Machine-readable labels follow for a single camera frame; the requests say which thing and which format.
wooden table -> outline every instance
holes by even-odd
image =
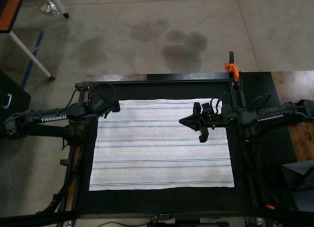
[[[0,33],[7,33],[12,40],[29,56],[29,58],[45,73],[50,79],[54,77],[49,71],[37,60],[33,53],[22,43],[22,41],[13,33],[12,28],[15,19],[19,13],[23,0],[8,0],[3,12],[0,15]],[[64,15],[65,18],[69,17],[60,0],[54,0],[58,10]]]
[[[299,99],[314,100],[314,71],[272,72],[280,103]],[[314,160],[314,124],[289,125],[289,132],[300,162]]]
[[[273,72],[272,78],[280,99],[280,103],[287,101],[297,101],[299,99],[314,100],[314,71],[297,72]],[[146,81],[146,74],[138,75],[100,75],[87,76],[86,81]],[[299,161],[314,159],[314,124],[299,123],[288,127],[290,136]],[[75,148],[74,156],[79,156],[80,147]],[[75,199],[76,182],[74,182],[68,192],[66,211],[73,210]]]

blue tape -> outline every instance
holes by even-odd
[[[43,36],[44,36],[44,31],[41,31],[39,33],[39,36],[38,36],[38,39],[37,39],[37,42],[36,42],[36,45],[35,45],[35,48],[38,48],[40,46],[40,43],[43,39]],[[36,56],[37,55],[37,52],[38,52],[38,49],[36,49],[34,52],[33,52],[33,55]],[[28,80],[28,77],[30,75],[30,72],[31,72],[31,69],[33,67],[33,64],[34,62],[32,60],[29,61],[28,63],[28,66],[27,66],[27,69],[26,69],[26,72],[24,74],[24,78],[23,78],[23,81],[22,81],[22,84],[21,84],[21,88],[24,89],[25,86],[26,86],[26,83],[27,83],[27,80]]]
[[[43,36],[44,36],[44,31],[41,31],[39,36],[38,36],[37,43],[35,45],[36,48],[39,47],[41,40],[43,39]]]
[[[37,55],[37,52],[38,52],[38,49],[35,50],[35,52],[33,53],[34,56]],[[24,78],[23,78],[23,81],[22,81],[22,84],[21,84],[21,88],[24,89],[25,86],[26,86],[26,82],[28,80],[28,77],[29,77],[29,74],[30,74],[30,71],[31,71],[31,68],[33,67],[33,61],[30,60],[29,63],[28,63],[28,66],[27,66],[27,69],[26,69],[26,72],[25,72],[25,75],[24,75]]]

clamp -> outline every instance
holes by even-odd
[[[233,74],[233,81],[234,83],[238,83],[240,79],[239,70],[237,69],[237,66],[235,65],[235,57],[233,52],[229,52],[229,64],[226,62],[224,63],[225,69],[229,74]]]

concrete floor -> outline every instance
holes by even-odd
[[[64,106],[86,75],[224,72],[229,51],[243,72],[313,69],[314,0],[62,0],[69,19],[41,14],[42,1],[25,0],[13,28],[32,51],[44,31],[37,58],[56,77],[49,82],[33,66],[26,85],[33,109]],[[1,70],[21,84],[28,62],[1,34]],[[0,216],[50,203],[64,178],[61,144],[1,141]]]

cabinet handle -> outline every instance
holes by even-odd
[[[5,101],[5,98],[6,98],[6,97],[9,97],[9,100],[8,100],[7,104],[4,105],[4,101]],[[11,100],[12,100],[12,94],[8,93],[7,95],[5,95],[5,96],[3,97],[3,100],[2,100],[1,108],[3,108],[3,109],[8,109],[9,106],[10,106],[10,104],[11,104]]]

